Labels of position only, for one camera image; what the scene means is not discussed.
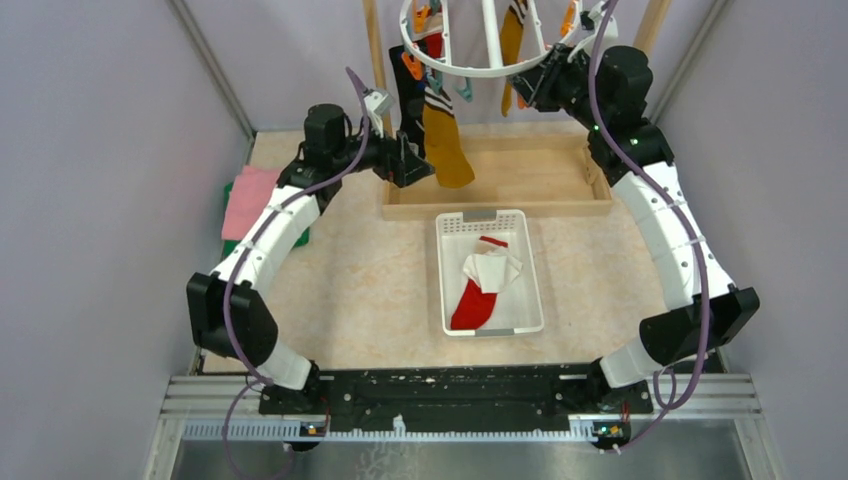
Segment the white round clip hanger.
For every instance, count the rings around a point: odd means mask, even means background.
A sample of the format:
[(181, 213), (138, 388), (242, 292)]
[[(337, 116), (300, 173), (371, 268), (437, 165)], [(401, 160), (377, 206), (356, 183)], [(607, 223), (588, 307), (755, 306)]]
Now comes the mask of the white round clip hanger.
[[(417, 80), (429, 75), (437, 79), (442, 74), (465, 79), (505, 78), (528, 70), (539, 64), (557, 43), (567, 44), (574, 41), (582, 29), (581, 14), (585, 12), (582, 1), (557, 1), (557, 15), (554, 25), (557, 35), (548, 38), (543, 32), (543, 22), (535, 1), (528, 1), (524, 32), (530, 35), (530, 56), (513, 65), (505, 66), (502, 62), (502, 52), (499, 32), (502, 17), (497, 13), (494, 1), (479, 1), (482, 13), (482, 33), (484, 52), (487, 64), (481, 67), (468, 66), (459, 63), (453, 54), (454, 46), (458, 43), (454, 33), (458, 23), (451, 19), (450, 1), (404, 1), (401, 3), (398, 25), (405, 53), (402, 55), (404, 64)], [(441, 31), (443, 37), (443, 58), (435, 60), (423, 50), (423, 38), (431, 33)]]

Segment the red sock white cuff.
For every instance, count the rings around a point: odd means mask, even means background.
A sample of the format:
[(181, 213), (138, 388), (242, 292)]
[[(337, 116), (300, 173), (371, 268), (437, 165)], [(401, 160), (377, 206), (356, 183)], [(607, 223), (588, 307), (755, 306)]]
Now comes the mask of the red sock white cuff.
[[(479, 237), (471, 254), (486, 253), (495, 249), (509, 250), (508, 243), (484, 235)], [(450, 328), (452, 330), (477, 330), (482, 327), (492, 316), (499, 295), (483, 294), (473, 281), (467, 277), (466, 279), (463, 293), (451, 316)]]

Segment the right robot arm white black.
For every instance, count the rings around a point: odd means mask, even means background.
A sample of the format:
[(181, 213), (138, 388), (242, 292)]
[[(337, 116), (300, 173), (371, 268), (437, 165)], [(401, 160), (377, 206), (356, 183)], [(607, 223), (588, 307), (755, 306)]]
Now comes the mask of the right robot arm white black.
[(537, 66), (508, 77), (527, 106), (565, 111), (588, 130), (591, 159), (627, 206), (660, 276), (666, 312), (642, 320), (637, 336), (592, 362), (586, 397), (612, 412), (628, 386), (681, 360), (728, 344), (760, 307), (715, 259), (679, 184), (674, 154), (644, 115), (653, 83), (647, 55), (613, 46), (598, 62), (558, 45)]

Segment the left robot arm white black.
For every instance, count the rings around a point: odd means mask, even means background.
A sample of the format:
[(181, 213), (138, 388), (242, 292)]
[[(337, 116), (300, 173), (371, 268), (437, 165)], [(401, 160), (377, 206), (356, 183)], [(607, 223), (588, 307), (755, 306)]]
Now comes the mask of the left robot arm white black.
[(310, 107), (297, 155), (281, 172), (259, 218), (224, 260), (209, 273), (193, 274), (186, 286), (195, 345), (237, 359), (261, 383), (282, 387), (283, 401), (297, 413), (317, 407), (321, 388), (309, 379), (312, 362), (280, 341), (263, 292), (345, 176), (371, 171), (404, 188), (435, 172), (405, 133), (388, 134), (380, 121), (380, 115), (364, 113), (356, 130), (342, 107)]

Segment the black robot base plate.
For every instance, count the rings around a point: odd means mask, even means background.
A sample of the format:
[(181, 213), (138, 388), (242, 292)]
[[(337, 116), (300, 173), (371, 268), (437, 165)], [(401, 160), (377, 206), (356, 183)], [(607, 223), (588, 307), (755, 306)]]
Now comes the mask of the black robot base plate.
[(595, 364), (314, 369), (300, 390), (267, 386), (262, 415), (316, 415), (333, 433), (565, 432), (576, 416), (651, 414), (646, 381), (612, 389)]

